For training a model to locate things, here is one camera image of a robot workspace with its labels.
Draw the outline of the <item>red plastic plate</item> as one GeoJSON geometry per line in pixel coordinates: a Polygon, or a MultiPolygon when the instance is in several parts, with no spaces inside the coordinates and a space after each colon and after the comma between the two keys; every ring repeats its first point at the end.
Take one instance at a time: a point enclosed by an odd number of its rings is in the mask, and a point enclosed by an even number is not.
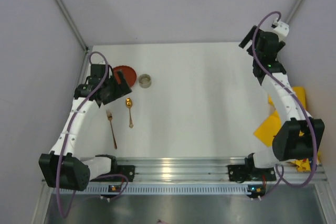
{"type": "Polygon", "coordinates": [[[133,68],[131,68],[130,66],[125,66],[125,65],[117,66],[113,68],[113,73],[115,75],[115,78],[118,84],[120,84],[121,80],[117,74],[118,71],[121,71],[123,73],[124,78],[130,88],[136,83],[137,73],[133,68]]]}

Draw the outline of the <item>yellow Pikachu cloth mat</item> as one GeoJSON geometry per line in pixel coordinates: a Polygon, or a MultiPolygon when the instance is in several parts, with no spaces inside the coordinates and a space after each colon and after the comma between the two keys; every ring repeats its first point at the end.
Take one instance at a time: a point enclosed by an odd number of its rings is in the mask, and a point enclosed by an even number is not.
{"type": "MultiPolygon", "coordinates": [[[[306,109],[306,92],[304,87],[293,87],[296,96],[306,109]]],[[[257,137],[267,147],[271,147],[275,135],[281,128],[281,121],[279,114],[276,110],[269,115],[262,124],[255,130],[254,136],[257,137]]],[[[291,161],[296,165],[298,172],[310,172],[312,167],[312,159],[296,159],[291,161]]]]}

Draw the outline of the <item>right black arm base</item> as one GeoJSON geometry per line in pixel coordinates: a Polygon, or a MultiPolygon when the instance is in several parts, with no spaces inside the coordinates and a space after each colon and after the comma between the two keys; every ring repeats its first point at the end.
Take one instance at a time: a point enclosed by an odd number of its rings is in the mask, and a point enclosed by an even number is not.
{"type": "Polygon", "coordinates": [[[249,155],[243,164],[228,165],[230,182],[274,182],[276,180],[274,168],[256,168],[253,157],[249,155]]]}

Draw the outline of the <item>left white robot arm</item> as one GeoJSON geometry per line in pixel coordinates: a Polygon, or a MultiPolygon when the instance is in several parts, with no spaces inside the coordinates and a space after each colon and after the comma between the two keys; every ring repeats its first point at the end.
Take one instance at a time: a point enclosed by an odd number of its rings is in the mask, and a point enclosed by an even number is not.
{"type": "Polygon", "coordinates": [[[75,89],[68,120],[56,144],[39,158],[40,169],[51,188],[83,191],[91,180],[120,173],[116,157],[108,154],[114,143],[106,111],[111,102],[131,93],[136,75],[127,75],[123,66],[115,67],[90,97],[104,73],[105,65],[90,66],[85,83],[75,89]]]}

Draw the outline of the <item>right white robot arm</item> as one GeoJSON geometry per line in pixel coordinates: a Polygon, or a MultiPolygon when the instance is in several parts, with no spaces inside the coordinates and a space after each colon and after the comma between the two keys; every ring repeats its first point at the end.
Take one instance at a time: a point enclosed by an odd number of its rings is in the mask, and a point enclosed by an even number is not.
{"type": "Polygon", "coordinates": [[[239,44],[253,56],[253,74],[272,99],[281,122],[271,146],[248,156],[256,168],[271,168],[292,159],[312,158],[325,129],[324,122],[313,119],[299,103],[285,68],[277,60],[288,31],[287,25],[273,26],[272,31],[253,26],[239,44]]]}

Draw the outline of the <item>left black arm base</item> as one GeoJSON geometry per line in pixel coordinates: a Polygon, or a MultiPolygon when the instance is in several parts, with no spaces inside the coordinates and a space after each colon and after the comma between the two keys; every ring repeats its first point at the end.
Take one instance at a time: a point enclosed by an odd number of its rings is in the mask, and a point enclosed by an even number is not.
{"type": "Polygon", "coordinates": [[[117,173],[126,176],[129,182],[133,182],[134,177],[135,177],[135,166],[134,165],[118,165],[117,173]]]}

